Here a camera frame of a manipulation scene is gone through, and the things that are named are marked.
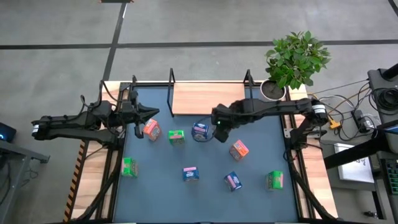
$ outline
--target concrete floor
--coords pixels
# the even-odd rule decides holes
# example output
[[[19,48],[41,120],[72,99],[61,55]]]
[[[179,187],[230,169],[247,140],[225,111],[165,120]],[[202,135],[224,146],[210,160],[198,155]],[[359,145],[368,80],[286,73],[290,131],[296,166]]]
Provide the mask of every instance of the concrete floor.
[[[0,0],[0,45],[111,43],[120,6],[94,0]],[[398,17],[387,0],[138,0],[127,6],[119,42],[271,41],[289,31],[307,29],[321,40],[398,39]],[[314,75],[315,85],[308,91],[363,80],[368,70],[398,62],[398,45],[328,48],[333,60],[328,70]],[[178,80],[240,80],[248,68],[256,80],[262,80],[268,76],[264,71],[267,49],[118,49],[109,79],[130,80],[134,74],[139,80],[166,80],[173,67]],[[35,141],[30,122],[45,114],[77,113],[80,94],[94,101],[108,53],[108,49],[0,50],[4,96],[0,121],[17,129],[16,144],[51,155],[46,165],[32,164],[40,175],[22,188],[11,223],[62,220],[78,141]],[[360,86],[319,96],[351,96]],[[361,109],[376,114],[367,102]],[[346,125],[355,131],[352,123]],[[336,137],[328,133],[324,139]],[[370,192],[333,189],[333,195],[345,220],[391,222],[362,216],[361,212],[374,210]]]

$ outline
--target green cube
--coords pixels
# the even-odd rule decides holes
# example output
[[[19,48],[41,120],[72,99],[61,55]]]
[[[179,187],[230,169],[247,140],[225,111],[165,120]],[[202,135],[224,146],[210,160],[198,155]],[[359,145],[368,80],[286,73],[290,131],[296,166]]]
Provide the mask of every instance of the green cube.
[[[131,157],[125,157],[122,160],[121,175],[125,177],[138,177],[138,165],[137,162]]]
[[[172,130],[169,131],[169,141],[171,144],[183,144],[185,142],[183,130]]]
[[[269,190],[282,190],[284,187],[284,173],[282,171],[272,171],[267,177],[267,188]]]

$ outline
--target yellow connector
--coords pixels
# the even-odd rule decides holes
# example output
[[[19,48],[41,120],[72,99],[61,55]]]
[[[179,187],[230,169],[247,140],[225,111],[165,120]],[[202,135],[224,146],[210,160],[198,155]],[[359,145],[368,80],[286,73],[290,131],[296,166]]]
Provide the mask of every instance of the yellow connector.
[[[329,119],[330,129],[336,129],[341,126],[340,122],[335,121],[334,119]]]

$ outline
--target colorful cube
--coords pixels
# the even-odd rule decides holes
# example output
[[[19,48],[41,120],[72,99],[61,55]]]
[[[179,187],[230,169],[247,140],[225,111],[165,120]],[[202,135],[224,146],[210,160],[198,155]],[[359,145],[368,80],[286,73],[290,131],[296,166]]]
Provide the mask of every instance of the colorful cube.
[[[266,186],[269,190],[282,190],[284,188],[284,173],[272,171],[266,177]]]
[[[249,153],[249,149],[243,144],[241,140],[238,140],[234,143],[229,149],[229,153],[232,157],[234,157],[237,161],[243,159],[243,157]]]
[[[206,141],[209,126],[205,124],[194,123],[192,127],[192,136],[197,141]]]
[[[185,142],[183,130],[169,131],[169,141],[172,145],[183,144]]]
[[[182,178],[184,181],[199,180],[199,170],[197,167],[187,167],[182,169]]]
[[[131,157],[125,157],[122,160],[121,175],[125,177],[138,177],[138,165],[137,162]]]
[[[226,175],[224,177],[224,181],[232,192],[242,187],[242,183],[239,180],[238,176],[235,174],[235,171],[232,171],[230,174]]]
[[[156,141],[160,136],[162,130],[160,129],[159,123],[154,119],[150,119],[144,127],[144,134],[148,135],[149,139]]]

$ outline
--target blue cube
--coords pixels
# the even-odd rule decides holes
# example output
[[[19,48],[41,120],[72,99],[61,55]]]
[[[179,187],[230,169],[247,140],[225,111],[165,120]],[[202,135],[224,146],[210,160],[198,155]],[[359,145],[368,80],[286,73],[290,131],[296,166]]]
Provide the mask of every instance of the blue cube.
[[[192,136],[197,141],[206,141],[209,126],[200,123],[194,123],[192,127]]]
[[[235,171],[232,171],[230,174],[224,177],[224,181],[228,185],[230,191],[238,190],[242,187],[241,181],[238,179],[238,176],[235,174]]]
[[[184,181],[199,180],[199,170],[197,167],[187,167],[182,169],[182,178]]]

